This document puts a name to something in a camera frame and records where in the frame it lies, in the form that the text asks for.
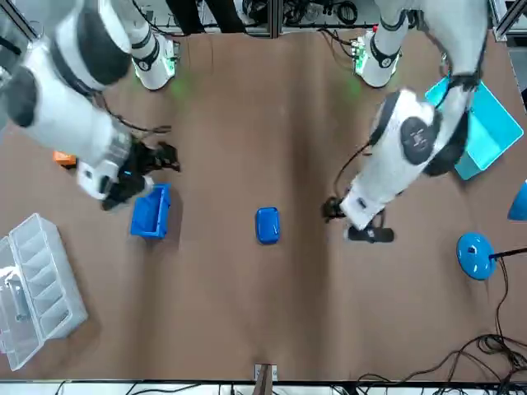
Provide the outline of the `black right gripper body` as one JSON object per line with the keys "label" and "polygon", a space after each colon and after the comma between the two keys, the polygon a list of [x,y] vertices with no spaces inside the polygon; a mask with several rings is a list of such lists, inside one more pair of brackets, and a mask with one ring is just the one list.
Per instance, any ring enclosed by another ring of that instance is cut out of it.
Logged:
{"label": "black right gripper body", "polygon": [[128,157],[119,168],[119,183],[136,184],[143,181],[145,185],[153,185],[154,181],[150,173],[159,168],[160,152],[158,144],[152,146],[142,140],[133,139]]}

